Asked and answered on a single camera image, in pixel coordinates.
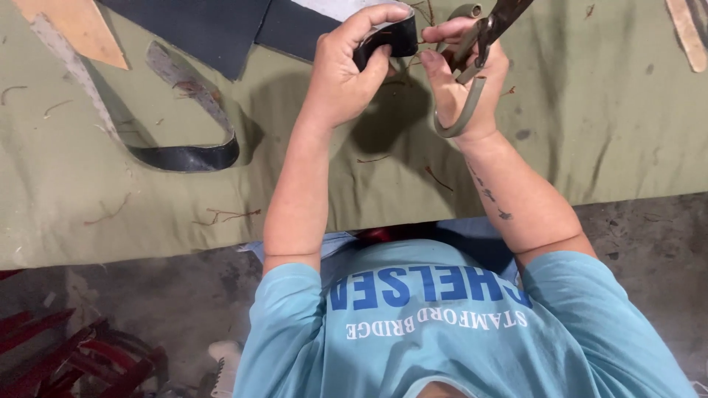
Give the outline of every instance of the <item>forearm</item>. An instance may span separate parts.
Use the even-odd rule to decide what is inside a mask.
[[[263,273],[287,262],[319,271],[327,223],[327,179],[331,129],[301,115],[295,122],[285,162],[268,207],[263,230]]]
[[[484,209],[511,251],[523,255],[573,239],[580,246],[571,247],[592,251],[573,208],[499,131],[459,147]]]

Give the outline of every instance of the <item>hand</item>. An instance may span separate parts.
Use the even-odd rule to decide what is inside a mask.
[[[383,22],[397,22],[409,14],[405,4],[380,4],[362,8],[331,33],[320,36],[312,78],[300,111],[331,129],[352,120],[369,105],[389,71],[391,46],[378,47],[363,72],[352,60],[354,49]]]
[[[425,28],[422,32],[425,42],[446,42],[449,44],[442,54],[433,50],[425,50],[421,53],[421,61],[437,103],[438,119],[443,127],[450,127],[455,123],[462,112],[469,87],[472,85],[472,80],[464,86],[455,81],[445,56],[452,56],[457,50],[457,43],[462,35],[471,29],[476,21],[477,19],[467,17],[455,18],[440,25]],[[478,50],[475,46],[472,56],[467,60],[468,66],[477,58],[477,55]],[[489,50],[489,57],[484,69],[479,72],[479,75],[486,77],[486,83],[474,114],[462,135],[454,138],[458,145],[481,140],[496,131],[494,111],[499,102],[499,94],[508,68],[509,60],[497,40]]]

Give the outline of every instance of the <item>t-shirt sleeve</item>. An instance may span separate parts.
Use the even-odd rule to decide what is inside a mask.
[[[251,331],[236,371],[234,398],[307,397],[322,361],[321,279],[310,266],[266,273],[250,311]]]
[[[522,282],[580,344],[601,396],[696,396],[661,337],[596,258],[548,253],[528,264]]]

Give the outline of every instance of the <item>scissors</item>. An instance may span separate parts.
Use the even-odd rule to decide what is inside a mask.
[[[462,36],[459,49],[453,54],[447,64],[450,66],[452,72],[456,70],[461,71],[459,76],[455,79],[457,83],[467,84],[472,80],[472,86],[469,88],[469,94],[467,95],[467,100],[464,102],[462,112],[452,126],[444,128],[438,120],[438,112],[435,111],[435,131],[437,131],[441,137],[452,138],[462,134],[464,127],[467,125],[467,122],[469,122],[472,114],[474,114],[474,109],[477,107],[477,102],[479,102],[479,97],[482,94],[482,89],[486,82],[486,77],[477,76],[477,74],[484,69],[487,57],[489,56],[490,46],[499,39],[502,33],[509,29],[509,26],[519,18],[521,13],[523,13],[532,2],[533,0],[498,0],[489,15],[474,23],[472,29],[468,30]],[[465,4],[457,7],[447,20],[449,21],[459,17],[477,18],[481,13],[481,5]],[[467,60],[471,57],[472,48],[475,44],[477,44],[479,48],[479,54],[472,64],[467,66]],[[435,51],[441,52],[444,46],[445,44],[443,42],[439,42]]]

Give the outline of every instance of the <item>fingernail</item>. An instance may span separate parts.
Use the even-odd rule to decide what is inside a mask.
[[[430,50],[425,50],[421,53],[421,62],[424,64],[432,62],[434,59],[433,53],[430,52]]]

